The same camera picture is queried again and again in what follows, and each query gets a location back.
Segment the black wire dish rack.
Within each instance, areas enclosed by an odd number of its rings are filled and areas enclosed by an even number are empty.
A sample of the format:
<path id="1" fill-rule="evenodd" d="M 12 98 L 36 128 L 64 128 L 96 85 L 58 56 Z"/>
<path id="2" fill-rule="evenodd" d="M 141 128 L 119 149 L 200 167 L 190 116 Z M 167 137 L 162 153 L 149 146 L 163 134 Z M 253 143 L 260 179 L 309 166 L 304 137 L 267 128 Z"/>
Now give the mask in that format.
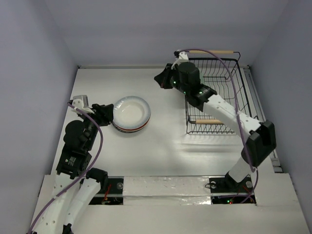
<path id="1" fill-rule="evenodd" d="M 248 89 L 235 51 L 189 50 L 190 61 L 200 71 L 203 84 L 216 91 L 203 111 L 186 102 L 186 130 L 198 135 L 238 135 L 248 137 L 260 128 L 252 118 Z"/>

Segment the white bowl plate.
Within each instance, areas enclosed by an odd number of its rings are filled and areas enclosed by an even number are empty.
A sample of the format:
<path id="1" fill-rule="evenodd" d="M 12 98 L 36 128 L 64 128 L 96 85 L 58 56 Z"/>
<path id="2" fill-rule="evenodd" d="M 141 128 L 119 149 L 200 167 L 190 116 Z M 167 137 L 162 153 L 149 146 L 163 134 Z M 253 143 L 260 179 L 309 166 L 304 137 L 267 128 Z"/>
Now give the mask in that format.
<path id="1" fill-rule="evenodd" d="M 137 96 L 127 96 L 114 104 L 114 119 L 120 127 L 138 127 L 151 116 L 151 109 L 147 101 Z"/>

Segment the red and teal plate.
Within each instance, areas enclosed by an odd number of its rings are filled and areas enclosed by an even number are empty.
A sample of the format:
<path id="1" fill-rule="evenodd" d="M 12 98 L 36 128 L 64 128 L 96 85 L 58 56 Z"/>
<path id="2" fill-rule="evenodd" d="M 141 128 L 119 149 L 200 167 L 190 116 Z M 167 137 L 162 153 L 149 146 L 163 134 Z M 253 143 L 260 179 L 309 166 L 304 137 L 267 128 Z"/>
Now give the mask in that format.
<path id="1" fill-rule="evenodd" d="M 141 127 L 145 127 L 150 121 L 150 118 L 148 118 L 148 120 L 146 120 L 143 124 L 140 124 L 138 127 L 120 127 L 118 126 L 116 123 L 113 123 L 113 125 L 117 125 L 119 128 L 124 129 L 124 130 L 130 130 L 130 129 L 138 129 Z"/>

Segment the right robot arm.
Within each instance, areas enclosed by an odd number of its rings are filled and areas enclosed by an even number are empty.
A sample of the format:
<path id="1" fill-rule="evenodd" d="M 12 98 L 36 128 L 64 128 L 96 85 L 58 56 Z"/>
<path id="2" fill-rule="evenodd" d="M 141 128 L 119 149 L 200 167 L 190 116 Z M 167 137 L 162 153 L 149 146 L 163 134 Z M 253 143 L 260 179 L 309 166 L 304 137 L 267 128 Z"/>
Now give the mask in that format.
<path id="1" fill-rule="evenodd" d="M 224 177 L 224 185 L 229 191 L 240 188 L 243 179 L 276 148 L 274 124 L 252 118 L 239 111 L 237 105 L 225 101 L 213 88 L 201 82 L 200 71 L 193 63 L 168 63 L 154 80 L 162 89 L 179 90 L 190 105 L 220 120 L 240 136 L 241 157 Z"/>

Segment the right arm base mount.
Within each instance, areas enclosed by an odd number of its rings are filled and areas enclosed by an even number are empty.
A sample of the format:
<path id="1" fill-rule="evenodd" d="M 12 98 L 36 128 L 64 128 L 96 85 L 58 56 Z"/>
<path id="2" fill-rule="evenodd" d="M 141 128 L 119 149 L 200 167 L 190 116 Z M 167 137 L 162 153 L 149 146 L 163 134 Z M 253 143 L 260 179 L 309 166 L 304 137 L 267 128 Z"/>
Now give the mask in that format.
<path id="1" fill-rule="evenodd" d="M 256 204 L 250 175 L 241 182 L 236 182 L 228 174 L 210 177 L 204 187 L 210 190 L 212 204 Z"/>

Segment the blue floral plate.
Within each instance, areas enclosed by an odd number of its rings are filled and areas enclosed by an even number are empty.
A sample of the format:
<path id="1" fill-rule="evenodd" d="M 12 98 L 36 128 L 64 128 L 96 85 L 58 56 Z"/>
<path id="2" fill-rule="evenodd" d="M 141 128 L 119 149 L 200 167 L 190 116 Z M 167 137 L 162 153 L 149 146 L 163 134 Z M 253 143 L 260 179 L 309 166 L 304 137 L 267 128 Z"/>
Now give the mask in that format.
<path id="1" fill-rule="evenodd" d="M 141 130 L 143 130 L 145 127 L 141 127 L 141 128 L 138 128 L 138 129 L 130 129 L 130 130 L 124 130 L 124 129 L 121 129 L 119 128 L 117 125 L 113 125 L 113 127 L 119 131 L 119 132 L 122 132 L 122 133 L 126 133 L 126 134 L 132 134 L 132 133 L 136 133 L 136 132 L 139 132 Z"/>

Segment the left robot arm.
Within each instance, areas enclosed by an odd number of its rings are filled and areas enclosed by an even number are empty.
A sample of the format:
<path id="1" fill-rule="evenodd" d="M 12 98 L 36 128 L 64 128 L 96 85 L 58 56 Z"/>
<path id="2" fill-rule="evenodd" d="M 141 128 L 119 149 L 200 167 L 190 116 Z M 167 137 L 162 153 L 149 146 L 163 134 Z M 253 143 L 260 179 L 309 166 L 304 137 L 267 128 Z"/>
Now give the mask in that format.
<path id="1" fill-rule="evenodd" d="M 90 151 L 97 136 L 99 148 L 103 146 L 101 127 L 113 121 L 113 104 L 93 104 L 71 100 L 72 108 L 81 120 L 73 120 L 65 127 L 64 146 L 61 151 L 51 198 L 35 217 L 30 234 L 71 234 L 83 212 L 97 193 L 109 189 L 108 173 L 93 167 L 99 154 Z"/>

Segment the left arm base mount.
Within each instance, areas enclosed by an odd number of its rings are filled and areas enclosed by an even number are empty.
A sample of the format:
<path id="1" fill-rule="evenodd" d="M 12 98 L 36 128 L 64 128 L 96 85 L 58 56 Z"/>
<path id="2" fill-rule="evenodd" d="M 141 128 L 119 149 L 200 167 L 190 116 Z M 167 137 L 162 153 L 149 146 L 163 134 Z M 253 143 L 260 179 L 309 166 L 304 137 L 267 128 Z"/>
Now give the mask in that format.
<path id="1" fill-rule="evenodd" d="M 92 168 L 86 178 L 100 183 L 100 191 L 92 198 L 90 205 L 123 205 L 124 177 L 108 176 L 106 171 Z"/>

